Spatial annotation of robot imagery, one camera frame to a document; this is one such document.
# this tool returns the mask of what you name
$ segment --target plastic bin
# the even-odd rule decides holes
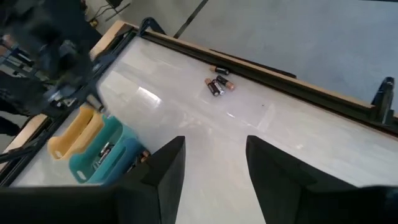
[[[78,116],[67,130],[48,143],[49,154],[56,160],[67,160],[75,153],[82,153],[103,128],[102,115],[95,110],[81,106]]]
[[[104,128],[87,150],[83,154],[73,155],[69,160],[69,169],[79,183],[106,184],[116,180],[132,163],[135,155],[143,150],[131,129],[115,117],[105,119],[104,123]],[[95,169],[93,164],[99,161],[98,154],[107,142],[114,146],[101,165]]]

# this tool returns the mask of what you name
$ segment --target teal plastic bin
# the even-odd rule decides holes
[[[103,117],[103,119],[104,127],[86,151],[82,154],[73,155],[69,160],[69,169],[79,183],[103,184],[106,183],[108,178],[114,179],[115,170],[120,170],[118,162],[121,161],[124,164],[126,156],[129,159],[132,157],[132,150],[136,152],[142,149],[136,135],[129,127],[123,125],[113,116],[110,118]],[[126,147],[127,139],[134,139],[137,144],[130,143],[129,145],[133,145],[133,147]],[[101,165],[95,169],[93,164],[99,161],[98,154],[107,142],[114,144],[114,146]]]

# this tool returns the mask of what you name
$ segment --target white table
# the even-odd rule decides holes
[[[233,74],[235,91],[214,97],[208,77],[216,77],[208,64],[136,37],[99,84],[111,113],[152,153],[186,136],[177,223],[264,223],[246,164],[249,134],[353,185],[398,185],[396,138]],[[14,185],[73,184],[45,153]]]

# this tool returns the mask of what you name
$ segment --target yellow plastic bin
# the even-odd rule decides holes
[[[50,138],[47,149],[54,159],[67,160],[73,154],[84,152],[103,126],[102,114],[81,106],[68,129],[61,136]]]

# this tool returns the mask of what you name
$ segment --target gray floor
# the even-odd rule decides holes
[[[133,0],[121,18],[138,24],[152,16],[174,35],[199,3]],[[212,0],[180,38],[370,102],[384,77],[398,77],[397,11],[392,2]]]

